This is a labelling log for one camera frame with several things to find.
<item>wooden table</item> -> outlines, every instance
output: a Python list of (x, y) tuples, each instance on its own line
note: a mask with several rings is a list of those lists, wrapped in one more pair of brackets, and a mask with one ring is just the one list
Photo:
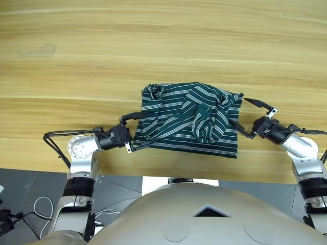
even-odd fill
[[(140, 110), (149, 83), (243, 92), (277, 107), (285, 125), (327, 130), (325, 0), (11, 0), (0, 11), (2, 168), (66, 172), (43, 133), (112, 127)], [(240, 121), (250, 130), (264, 113), (244, 102)], [(322, 154), (325, 137), (311, 138)], [(68, 138), (57, 140), (66, 149)], [(295, 181), (282, 149), (241, 135), (238, 159), (114, 149), (101, 171)]]

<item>white stripe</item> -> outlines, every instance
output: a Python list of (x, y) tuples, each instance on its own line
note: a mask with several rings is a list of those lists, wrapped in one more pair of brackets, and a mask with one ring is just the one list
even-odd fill
[(181, 87), (186, 87), (186, 86), (192, 86), (192, 85), (196, 85), (198, 83), (191, 83), (191, 84), (186, 84), (186, 85), (180, 85), (180, 86), (176, 86), (174, 88), (165, 88), (165, 91), (170, 90), (170, 89), (176, 89), (176, 88), (181, 88)]
[(195, 107), (196, 105), (193, 105), (191, 107), (189, 107), (186, 111), (184, 111), (184, 114), (186, 114), (189, 110), (191, 110), (193, 107)]
[(236, 133), (236, 129), (226, 129), (226, 132), (229, 132), (229, 133)]
[(162, 105), (161, 107), (181, 106), (181, 105), (183, 105), (183, 102), (170, 103), (170, 104)]
[(155, 108), (160, 108), (161, 107), (161, 103), (157, 104), (157, 105), (152, 105), (152, 106), (143, 106), (142, 110), (150, 110), (150, 109), (155, 109)]
[(228, 120), (227, 120), (227, 118), (224, 116), (223, 113), (221, 113), (219, 110), (217, 110), (217, 114), (220, 115), (221, 119), (223, 119), (224, 122), (228, 124)]
[(154, 121), (152, 124), (148, 125), (145, 129), (143, 129), (144, 132), (148, 131), (150, 128), (152, 128), (154, 125), (158, 123), (158, 120)]
[(186, 101), (186, 102), (184, 103), (184, 105), (182, 105), (182, 109), (184, 109), (184, 108), (185, 108), (186, 106), (188, 106), (190, 103), (191, 103), (190, 101)]
[[(186, 97), (190, 98), (191, 100), (195, 101), (196, 103), (198, 103), (199, 105), (202, 104), (203, 102), (198, 100), (197, 98), (193, 97), (192, 95), (190, 94), (187, 94)], [(210, 109), (216, 109), (217, 106), (211, 106), (211, 105), (208, 105), (206, 104), (207, 106), (209, 106)]]
[(222, 131), (221, 128), (219, 128), (217, 125), (214, 125), (214, 129), (217, 130), (219, 133), (221, 133), (222, 135), (224, 135), (224, 131)]
[(195, 123), (196, 123), (196, 121), (199, 119), (200, 116), (201, 116), (201, 114), (198, 113), (198, 114), (196, 115), (195, 119), (194, 119), (193, 122), (192, 122), (192, 131), (193, 131), (193, 132), (195, 132)]
[[(213, 90), (214, 92), (216, 92), (214, 89), (209, 88), (209, 87), (206, 86), (205, 84), (202, 83), (202, 85), (203, 85), (204, 87), (206, 87), (207, 89), (210, 89), (210, 90)], [(228, 91), (226, 91), (226, 90), (223, 90), (223, 89), (220, 89), (220, 88), (216, 88), (216, 89), (218, 89), (220, 92), (224, 93), (225, 95), (231, 95), (231, 93), (228, 92)]]
[(190, 91), (192, 91), (192, 90), (191, 89), (187, 89), (187, 90), (181, 90), (181, 91), (175, 91), (175, 92), (165, 93), (165, 94), (162, 95), (162, 97), (170, 96), (170, 95), (175, 95), (175, 94), (188, 93)]
[(142, 100), (144, 100), (144, 101), (151, 101), (151, 98), (147, 98), (147, 97), (142, 96)]
[(237, 108), (237, 107), (230, 107), (229, 110), (231, 110), (231, 111), (239, 111), (240, 109)]
[(199, 86), (196, 86), (195, 87), (197, 90), (201, 91), (202, 93), (204, 93), (205, 95), (208, 95), (210, 97), (214, 97), (216, 100), (218, 100), (218, 97), (216, 94), (213, 94), (213, 93), (209, 93), (207, 91), (205, 91), (203, 88), (199, 87)]
[(170, 117), (172, 115), (173, 114), (161, 115), (161, 116), (158, 117), (158, 119), (163, 119), (163, 118), (166, 118), (166, 117)]

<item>cable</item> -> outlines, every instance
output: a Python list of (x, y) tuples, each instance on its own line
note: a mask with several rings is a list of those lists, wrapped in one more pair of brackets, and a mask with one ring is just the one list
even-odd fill
[(51, 221), (52, 220), (52, 218), (43, 218), (42, 216), (39, 216), (37, 213), (35, 213), (35, 212), (29, 212), (29, 213), (27, 213), (27, 214), (25, 214), (24, 216), (23, 216), (23, 218), (25, 218), (26, 216), (28, 216), (28, 215), (30, 215), (30, 214), (34, 214), (34, 215), (36, 215), (37, 217), (39, 217), (39, 218), (41, 218), (41, 219), (44, 219), (44, 220), (46, 220), (46, 221)]
[(121, 213), (121, 211), (119, 211), (119, 210), (115, 210), (115, 209), (109, 208), (109, 209), (101, 210), (101, 211), (97, 212), (96, 214), (99, 214), (99, 213), (102, 213), (102, 212), (105, 212), (105, 211), (111, 211), (111, 210), (114, 211), (114, 212), (119, 212), (119, 213)]
[(114, 214), (114, 213), (121, 213), (121, 212), (112, 212), (112, 213), (108, 213), (108, 212), (102, 212), (96, 215), (96, 218), (99, 217), (101, 214)]
[[(47, 217), (47, 216), (45, 216), (45, 215), (43, 215), (43, 214), (40, 214), (39, 212), (36, 211), (36, 208), (35, 208), (36, 203), (37, 203), (39, 200), (43, 199), (43, 198), (47, 199), (47, 200), (49, 201), (50, 205), (51, 205), (51, 214), (50, 214), (49, 217)], [(43, 234), (44, 229), (45, 229), (46, 226), (49, 224), (50, 220), (53, 219), (53, 217), (52, 217), (52, 215), (53, 215), (53, 211), (54, 211), (54, 208), (53, 208), (53, 202), (52, 202), (52, 200), (51, 200), (50, 198), (45, 197), (45, 196), (41, 196), (41, 197), (39, 197), (38, 199), (35, 200), (34, 205), (33, 205), (33, 210), (34, 210), (34, 212), (35, 212), (35, 214), (36, 214), (37, 216), (39, 216), (39, 217), (41, 217), (41, 218), (46, 218), (46, 219), (48, 219), (48, 221), (47, 221), (46, 224), (43, 226), (43, 228), (42, 228), (42, 230), (41, 230), (41, 233), (40, 233), (40, 239), (42, 239), (42, 234)]]
[(79, 134), (96, 134), (97, 136), (101, 135), (104, 137), (108, 137), (107, 133), (97, 130), (61, 130), (61, 131), (52, 131), (52, 132), (45, 133), (43, 136), (43, 140), (59, 155), (59, 158), (62, 159), (62, 161), (66, 164), (66, 166), (70, 168), (71, 167), (70, 161), (64, 155), (64, 153), (61, 151), (59, 146), (53, 141), (51, 137), (72, 136), (72, 135), (79, 135)]
[(327, 160), (327, 150), (326, 150), (325, 153), (322, 155), (320, 161), (322, 161), (322, 163), (325, 164), (326, 160)]
[(26, 220), (24, 218), (21, 218), (22, 221), (25, 222), (25, 224), (33, 231), (34, 235), (36, 236), (37, 239), (40, 240), (40, 237), (36, 234), (35, 230), (31, 227), (31, 225), (29, 223), (26, 222)]
[(312, 129), (293, 129), (289, 131), (270, 131), (270, 133), (303, 133), (303, 134), (325, 134), (327, 135), (327, 132), (323, 130), (312, 130)]

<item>silver robot arm segment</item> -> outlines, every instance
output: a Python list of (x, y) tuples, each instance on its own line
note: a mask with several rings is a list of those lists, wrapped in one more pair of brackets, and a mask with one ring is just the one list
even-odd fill
[(95, 215), (92, 214), (92, 198), (95, 183), (99, 175), (98, 153), (116, 147), (126, 147), (128, 153), (148, 147), (152, 141), (147, 141), (139, 147), (132, 144), (132, 136), (125, 127), (129, 119), (146, 117), (146, 113), (132, 113), (120, 118), (120, 123), (108, 131), (98, 127), (90, 132), (90, 136), (74, 136), (67, 146), (71, 157), (67, 183), (60, 198), (49, 233), (70, 230), (79, 233), (85, 241), (89, 241), (95, 232)]
[(327, 172), (318, 159), (316, 142), (293, 133), (281, 147), (292, 159), (292, 169), (299, 184), (307, 217), (306, 224), (327, 234)]
[(276, 108), (262, 101), (245, 100), (260, 108), (266, 108), (268, 116), (256, 120), (251, 133), (246, 132), (244, 127), (237, 122), (230, 120), (230, 123), (234, 125), (236, 130), (250, 139), (259, 135), (274, 144), (280, 145), (287, 151), (292, 159), (292, 169), (308, 214), (307, 217), (303, 217), (303, 220), (322, 234), (327, 234), (327, 172), (323, 161), (317, 157), (318, 146), (316, 142), (306, 137), (299, 137), (295, 133), (326, 134), (326, 132), (300, 129), (293, 124), (286, 128), (277, 119), (272, 119), (277, 112)]

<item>green striped shirt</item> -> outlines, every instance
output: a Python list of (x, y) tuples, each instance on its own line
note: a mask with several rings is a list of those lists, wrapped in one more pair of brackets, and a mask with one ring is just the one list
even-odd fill
[(142, 90), (142, 111), (134, 144), (160, 139), (150, 147), (237, 158), (242, 93), (202, 83), (150, 84)]

